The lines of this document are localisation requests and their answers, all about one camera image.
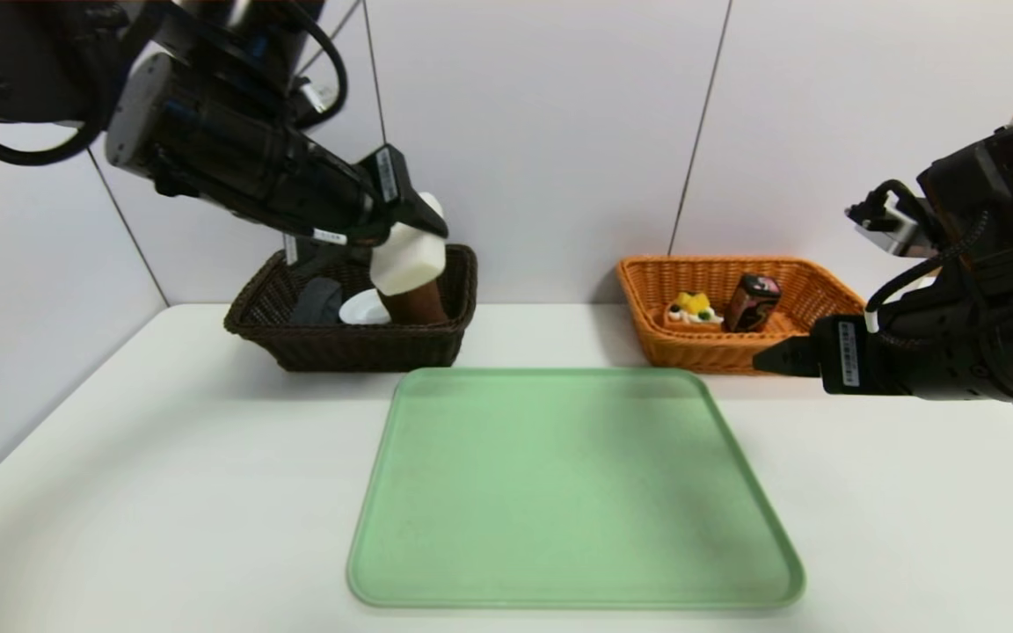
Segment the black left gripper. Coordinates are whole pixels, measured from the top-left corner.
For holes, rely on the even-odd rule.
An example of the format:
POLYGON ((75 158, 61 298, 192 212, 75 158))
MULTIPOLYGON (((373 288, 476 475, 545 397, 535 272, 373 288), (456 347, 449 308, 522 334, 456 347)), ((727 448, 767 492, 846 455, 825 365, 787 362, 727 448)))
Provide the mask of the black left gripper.
POLYGON ((338 247, 378 247, 398 225, 448 239, 426 197, 399 189, 389 145, 350 164, 287 125, 268 133, 274 228, 338 247))

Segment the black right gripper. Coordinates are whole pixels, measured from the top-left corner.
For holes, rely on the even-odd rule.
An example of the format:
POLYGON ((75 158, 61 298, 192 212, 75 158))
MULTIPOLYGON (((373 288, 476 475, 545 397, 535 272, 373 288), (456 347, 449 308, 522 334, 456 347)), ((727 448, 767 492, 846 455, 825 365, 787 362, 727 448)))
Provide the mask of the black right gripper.
POLYGON ((756 372, 820 378, 829 394, 992 400, 994 321, 962 288, 928 285, 885 303, 880 332, 862 314, 824 317, 809 336, 753 357, 756 372))

